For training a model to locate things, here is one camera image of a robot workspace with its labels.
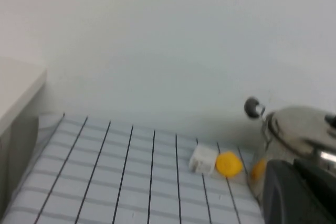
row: pot lid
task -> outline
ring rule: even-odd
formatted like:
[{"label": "pot lid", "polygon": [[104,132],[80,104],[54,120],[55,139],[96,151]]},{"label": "pot lid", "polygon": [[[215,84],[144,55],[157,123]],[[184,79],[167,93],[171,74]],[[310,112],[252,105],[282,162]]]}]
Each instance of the pot lid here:
[{"label": "pot lid", "polygon": [[300,156],[311,156],[318,151],[336,154],[336,128],[331,126],[326,111],[291,106],[271,115],[268,127],[285,146]]}]

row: silver pot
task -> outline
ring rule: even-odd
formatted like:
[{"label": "silver pot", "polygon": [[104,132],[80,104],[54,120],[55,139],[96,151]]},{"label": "silver pot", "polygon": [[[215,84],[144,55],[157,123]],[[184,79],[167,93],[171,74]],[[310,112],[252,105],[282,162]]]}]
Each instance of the silver pot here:
[{"label": "silver pot", "polygon": [[336,115],[307,106],[291,106],[263,117],[265,106],[256,98],[245,102],[245,112],[251,119],[262,120],[264,139],[248,172],[249,187],[262,204],[265,167],[271,159],[293,162],[307,159],[336,174]]}]

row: yellow ball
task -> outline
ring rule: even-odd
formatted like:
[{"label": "yellow ball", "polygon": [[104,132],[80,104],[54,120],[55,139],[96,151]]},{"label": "yellow ball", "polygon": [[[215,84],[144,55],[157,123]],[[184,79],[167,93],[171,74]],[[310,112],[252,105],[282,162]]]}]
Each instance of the yellow ball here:
[{"label": "yellow ball", "polygon": [[233,152],[224,152],[217,157],[216,168],[223,176],[233,177],[240,173],[243,169],[243,164]]}]

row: small white package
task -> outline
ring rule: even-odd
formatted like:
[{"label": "small white package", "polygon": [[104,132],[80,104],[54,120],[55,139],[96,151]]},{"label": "small white package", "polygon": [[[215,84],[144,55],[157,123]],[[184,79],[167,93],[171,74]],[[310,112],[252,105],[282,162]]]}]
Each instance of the small white package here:
[{"label": "small white package", "polygon": [[189,169],[196,173],[211,175],[214,171],[218,151],[198,144],[189,161]]}]

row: white wall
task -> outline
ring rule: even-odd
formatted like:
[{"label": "white wall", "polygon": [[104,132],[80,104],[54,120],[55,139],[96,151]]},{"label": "white wall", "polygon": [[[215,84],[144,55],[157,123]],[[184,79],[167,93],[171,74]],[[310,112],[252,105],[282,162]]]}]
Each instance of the white wall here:
[{"label": "white wall", "polygon": [[336,110],[336,0],[0,0],[0,55],[44,63],[39,112],[254,141],[243,112]]}]

